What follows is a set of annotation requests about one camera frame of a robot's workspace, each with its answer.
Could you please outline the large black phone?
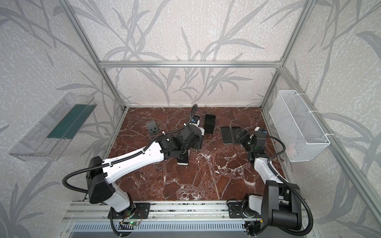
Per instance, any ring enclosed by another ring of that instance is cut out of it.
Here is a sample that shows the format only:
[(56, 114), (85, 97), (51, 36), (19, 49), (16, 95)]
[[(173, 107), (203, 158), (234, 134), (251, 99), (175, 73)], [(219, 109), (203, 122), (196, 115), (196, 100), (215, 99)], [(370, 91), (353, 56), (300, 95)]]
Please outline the large black phone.
[(221, 127), (220, 131), (223, 144), (232, 144), (234, 142), (230, 127)]

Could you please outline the grey phone stand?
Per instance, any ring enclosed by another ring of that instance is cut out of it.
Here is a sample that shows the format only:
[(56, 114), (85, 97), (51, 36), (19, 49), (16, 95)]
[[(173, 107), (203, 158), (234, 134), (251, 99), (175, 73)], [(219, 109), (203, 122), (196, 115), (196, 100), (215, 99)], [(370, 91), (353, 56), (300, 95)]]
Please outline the grey phone stand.
[(156, 122), (154, 120), (149, 121), (146, 123), (148, 134), (150, 136), (157, 135), (159, 133), (159, 127), (157, 126)]

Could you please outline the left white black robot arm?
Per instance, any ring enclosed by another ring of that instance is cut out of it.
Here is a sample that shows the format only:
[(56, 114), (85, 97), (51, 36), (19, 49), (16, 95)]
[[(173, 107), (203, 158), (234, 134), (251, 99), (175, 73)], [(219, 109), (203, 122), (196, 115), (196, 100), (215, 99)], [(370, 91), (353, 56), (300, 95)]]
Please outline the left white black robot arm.
[(150, 164), (177, 158), (178, 164), (187, 165), (190, 149), (201, 149), (204, 129), (189, 124), (176, 136), (161, 135), (148, 148), (141, 148), (122, 156), (102, 160), (91, 159), (89, 167), (102, 166), (100, 169), (86, 173), (89, 202), (106, 203), (116, 212), (123, 212), (133, 206), (127, 192), (122, 191), (115, 182), (121, 177)]

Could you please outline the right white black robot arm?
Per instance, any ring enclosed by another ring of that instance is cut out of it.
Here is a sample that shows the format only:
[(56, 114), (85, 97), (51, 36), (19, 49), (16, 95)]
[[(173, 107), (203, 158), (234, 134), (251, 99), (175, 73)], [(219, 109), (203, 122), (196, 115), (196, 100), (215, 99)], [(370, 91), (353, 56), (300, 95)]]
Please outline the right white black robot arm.
[(246, 150), (248, 161), (265, 184), (264, 194), (247, 193), (242, 212), (247, 218), (261, 216), (265, 225), (299, 231), (302, 228), (301, 201), (281, 180), (265, 152), (267, 133), (260, 128), (253, 134), (238, 129), (235, 140)]

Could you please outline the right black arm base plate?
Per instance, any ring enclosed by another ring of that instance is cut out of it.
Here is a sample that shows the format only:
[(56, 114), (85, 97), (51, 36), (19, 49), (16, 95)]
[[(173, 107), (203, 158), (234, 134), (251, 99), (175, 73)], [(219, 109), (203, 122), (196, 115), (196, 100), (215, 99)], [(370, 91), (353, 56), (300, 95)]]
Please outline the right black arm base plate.
[(228, 213), (231, 219), (245, 219), (247, 218), (243, 213), (242, 201), (228, 200)]

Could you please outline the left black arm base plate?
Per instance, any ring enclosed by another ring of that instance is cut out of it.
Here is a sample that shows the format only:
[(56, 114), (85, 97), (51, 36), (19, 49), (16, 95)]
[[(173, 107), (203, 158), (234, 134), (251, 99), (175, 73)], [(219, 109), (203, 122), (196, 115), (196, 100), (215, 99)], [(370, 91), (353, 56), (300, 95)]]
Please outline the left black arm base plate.
[(149, 202), (137, 202), (123, 210), (122, 212), (116, 212), (113, 208), (113, 212), (109, 212), (108, 219), (147, 219), (150, 211), (151, 204)]

